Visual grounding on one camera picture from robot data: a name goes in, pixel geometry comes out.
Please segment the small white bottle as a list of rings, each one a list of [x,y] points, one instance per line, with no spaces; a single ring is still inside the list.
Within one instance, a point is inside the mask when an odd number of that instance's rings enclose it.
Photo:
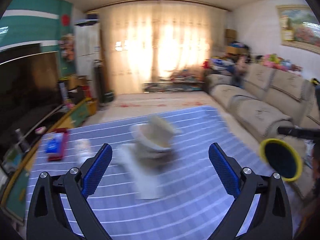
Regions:
[[[91,150],[91,143],[88,139],[78,139],[74,144],[77,163],[82,165],[88,158],[94,156]]]

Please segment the white patterned tissue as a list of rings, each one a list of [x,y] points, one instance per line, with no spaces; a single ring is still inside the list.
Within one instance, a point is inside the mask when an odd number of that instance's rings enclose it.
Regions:
[[[163,196],[159,172],[144,164],[135,153],[135,144],[123,144],[117,149],[117,161],[124,166],[133,181],[138,199],[152,200]]]

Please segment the white paper cup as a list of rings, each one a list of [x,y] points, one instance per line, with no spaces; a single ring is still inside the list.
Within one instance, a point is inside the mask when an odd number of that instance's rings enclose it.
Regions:
[[[150,117],[146,128],[146,137],[158,146],[169,148],[173,137],[179,134],[182,134],[182,131],[167,120],[158,115]]]
[[[148,123],[136,124],[130,127],[133,137],[134,152],[140,159],[160,159],[168,155],[172,146],[163,148],[158,146],[146,137],[146,128]]]

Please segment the black bin with yellow rim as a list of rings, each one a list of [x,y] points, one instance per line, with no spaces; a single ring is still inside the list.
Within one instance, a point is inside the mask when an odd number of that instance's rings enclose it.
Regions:
[[[303,162],[299,153],[283,140],[263,140],[259,146],[259,155],[284,181],[296,181],[302,174]]]

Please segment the beige sofa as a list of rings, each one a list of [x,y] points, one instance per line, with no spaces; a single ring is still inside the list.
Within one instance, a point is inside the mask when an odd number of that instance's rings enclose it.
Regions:
[[[301,76],[250,64],[241,87],[230,75],[206,77],[209,94],[258,141],[277,138],[290,144],[303,161],[312,142],[279,135],[279,126],[319,128],[319,108],[312,83]]]

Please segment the red tissue pack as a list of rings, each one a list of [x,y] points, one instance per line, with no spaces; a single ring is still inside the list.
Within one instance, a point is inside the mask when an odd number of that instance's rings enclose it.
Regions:
[[[45,143],[45,155],[48,162],[61,161],[66,152],[69,130],[56,128]]]

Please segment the blue checked tablecloth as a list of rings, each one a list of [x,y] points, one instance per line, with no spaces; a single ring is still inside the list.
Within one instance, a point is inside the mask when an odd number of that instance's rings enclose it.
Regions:
[[[159,199],[140,200],[129,172],[117,165],[118,147],[132,143],[130,126],[147,122],[147,115],[71,129],[66,155],[48,163],[40,142],[31,168],[26,194],[26,212],[41,172],[65,174],[77,166],[75,143],[88,139],[97,153],[103,143],[113,149],[113,158],[95,194],[88,197],[95,215],[113,239],[207,239],[221,222],[234,198],[223,188],[209,158],[211,143],[218,142],[228,156],[256,174],[273,173],[255,152],[233,135],[217,109],[200,106],[164,112],[160,117],[182,131],[172,142],[174,158],[160,171]]]

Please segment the framed flower painting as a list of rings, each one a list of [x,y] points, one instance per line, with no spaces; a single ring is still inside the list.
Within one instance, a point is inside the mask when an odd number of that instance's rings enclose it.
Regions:
[[[319,54],[319,22],[307,5],[278,5],[281,44]]]

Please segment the cardboard boxes stack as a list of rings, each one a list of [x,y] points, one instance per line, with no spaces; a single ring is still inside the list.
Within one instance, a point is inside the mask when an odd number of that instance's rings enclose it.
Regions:
[[[240,55],[248,53],[248,46],[238,41],[238,33],[233,29],[225,29],[226,53]]]

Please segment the black television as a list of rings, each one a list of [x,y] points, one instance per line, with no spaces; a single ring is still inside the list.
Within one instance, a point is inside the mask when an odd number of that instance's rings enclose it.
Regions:
[[[62,104],[58,53],[33,54],[1,63],[1,154]]]

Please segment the glass coffee table with clutter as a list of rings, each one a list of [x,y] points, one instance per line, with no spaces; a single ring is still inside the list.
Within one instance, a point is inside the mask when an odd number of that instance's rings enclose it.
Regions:
[[[159,77],[157,81],[149,81],[143,84],[145,93],[174,93],[202,91],[204,81],[202,77],[183,69],[173,73],[170,77]]]

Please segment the black tower fan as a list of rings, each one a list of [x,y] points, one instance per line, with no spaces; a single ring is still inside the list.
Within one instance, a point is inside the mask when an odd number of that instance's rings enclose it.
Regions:
[[[93,70],[94,70],[95,86],[97,89],[99,103],[104,104],[106,102],[105,84],[104,84],[103,67],[101,63],[102,62],[100,60],[94,60]]]

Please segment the artificial flower bouquet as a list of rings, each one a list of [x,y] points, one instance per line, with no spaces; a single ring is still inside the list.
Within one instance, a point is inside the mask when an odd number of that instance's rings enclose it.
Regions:
[[[67,62],[74,61],[74,36],[72,34],[66,34],[61,37],[59,41],[61,56]]]

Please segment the white air conditioner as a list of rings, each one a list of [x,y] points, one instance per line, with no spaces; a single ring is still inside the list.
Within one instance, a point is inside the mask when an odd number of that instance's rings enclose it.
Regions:
[[[76,73],[92,79],[94,61],[100,59],[100,22],[78,22],[73,30]]]

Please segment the cream curtains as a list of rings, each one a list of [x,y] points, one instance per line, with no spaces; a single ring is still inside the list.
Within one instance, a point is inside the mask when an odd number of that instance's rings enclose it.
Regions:
[[[227,11],[178,1],[126,2],[98,9],[110,87],[141,93],[143,84],[200,67],[224,48]]]

